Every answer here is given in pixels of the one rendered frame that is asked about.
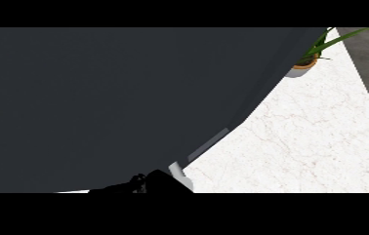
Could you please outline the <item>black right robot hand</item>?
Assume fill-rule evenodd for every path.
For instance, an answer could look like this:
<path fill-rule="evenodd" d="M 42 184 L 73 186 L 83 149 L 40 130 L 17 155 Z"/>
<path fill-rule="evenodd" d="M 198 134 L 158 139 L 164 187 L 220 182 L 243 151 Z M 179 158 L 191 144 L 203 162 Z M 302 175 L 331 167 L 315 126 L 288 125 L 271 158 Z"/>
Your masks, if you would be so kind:
<path fill-rule="evenodd" d="M 91 193 L 188 194 L 192 193 L 192 190 L 164 171 L 154 170 L 148 175 L 135 175 L 129 182 L 107 186 L 99 189 L 92 189 Z"/>

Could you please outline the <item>dark grey cabinet door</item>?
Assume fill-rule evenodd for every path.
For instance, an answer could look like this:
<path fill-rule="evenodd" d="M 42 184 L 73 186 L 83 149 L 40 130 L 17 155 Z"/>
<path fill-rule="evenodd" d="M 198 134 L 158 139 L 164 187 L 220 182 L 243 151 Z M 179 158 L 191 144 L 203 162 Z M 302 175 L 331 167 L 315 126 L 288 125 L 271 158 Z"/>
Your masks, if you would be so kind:
<path fill-rule="evenodd" d="M 243 124 L 321 27 L 2 27 L 0 192 L 189 165 Z"/>

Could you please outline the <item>green potted plant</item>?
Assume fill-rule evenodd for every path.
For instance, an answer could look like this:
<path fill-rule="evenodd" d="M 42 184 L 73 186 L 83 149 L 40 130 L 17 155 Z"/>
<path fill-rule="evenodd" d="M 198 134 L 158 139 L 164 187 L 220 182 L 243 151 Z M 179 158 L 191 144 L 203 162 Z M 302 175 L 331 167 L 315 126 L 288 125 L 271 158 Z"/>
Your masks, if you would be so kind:
<path fill-rule="evenodd" d="M 331 31 L 334 30 L 333 27 L 327 28 L 321 37 L 315 41 L 310 49 L 305 53 L 303 57 L 299 59 L 297 63 L 293 65 L 288 73 L 285 74 L 287 78 L 299 78 L 302 77 L 313 68 L 316 65 L 318 61 L 324 59 L 322 53 L 324 51 L 336 45 L 339 42 L 343 40 L 352 38 L 356 36 L 359 33 L 369 31 L 369 27 L 362 27 L 358 30 L 349 32 L 344 34 L 341 37 L 336 38 L 334 40 L 328 40 L 328 35 Z"/>

